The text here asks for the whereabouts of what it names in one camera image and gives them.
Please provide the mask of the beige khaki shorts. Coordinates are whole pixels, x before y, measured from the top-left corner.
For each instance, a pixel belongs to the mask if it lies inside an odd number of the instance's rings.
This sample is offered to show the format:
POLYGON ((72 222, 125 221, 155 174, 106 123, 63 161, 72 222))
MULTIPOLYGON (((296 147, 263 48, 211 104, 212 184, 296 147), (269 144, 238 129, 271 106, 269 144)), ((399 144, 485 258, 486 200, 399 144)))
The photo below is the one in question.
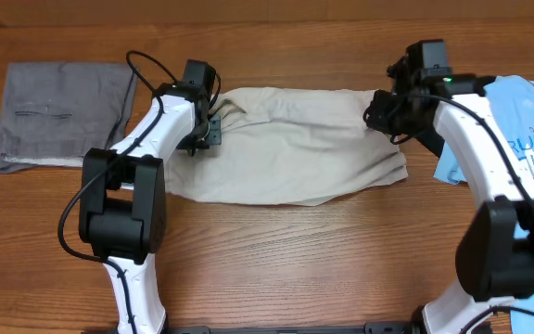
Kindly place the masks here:
POLYGON ((237 88, 213 112, 222 142, 175 152, 167 192, 197 202, 316 206, 408 176, 406 158, 362 118, 372 91, 237 88))

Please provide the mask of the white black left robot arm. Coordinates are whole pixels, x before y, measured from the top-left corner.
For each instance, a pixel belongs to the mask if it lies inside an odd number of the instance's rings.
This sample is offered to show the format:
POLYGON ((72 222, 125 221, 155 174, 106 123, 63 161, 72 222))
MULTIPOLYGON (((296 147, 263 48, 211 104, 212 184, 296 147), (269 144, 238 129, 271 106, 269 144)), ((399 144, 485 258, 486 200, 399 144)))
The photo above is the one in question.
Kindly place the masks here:
POLYGON ((118 333, 162 333, 166 311, 155 254, 167 223, 164 163, 176 150, 193 156, 221 143, 210 114, 221 88, 217 71, 190 59, 181 80, 153 89, 147 115, 110 149, 83 158, 79 235, 108 271, 118 333))

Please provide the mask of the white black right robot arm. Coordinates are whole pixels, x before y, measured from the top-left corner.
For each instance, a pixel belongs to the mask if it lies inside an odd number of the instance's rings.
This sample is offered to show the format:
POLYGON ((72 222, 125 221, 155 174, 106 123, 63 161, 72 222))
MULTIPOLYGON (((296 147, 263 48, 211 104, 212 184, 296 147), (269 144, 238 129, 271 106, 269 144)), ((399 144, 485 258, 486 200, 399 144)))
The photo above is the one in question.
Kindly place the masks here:
POLYGON ((457 247, 456 280, 408 322, 374 322, 368 333, 488 333, 489 318, 513 313, 534 295, 534 177, 495 122, 489 77, 453 72, 444 42, 422 40, 387 69, 366 125, 394 145, 416 138, 448 144, 472 191, 477 212, 457 247))

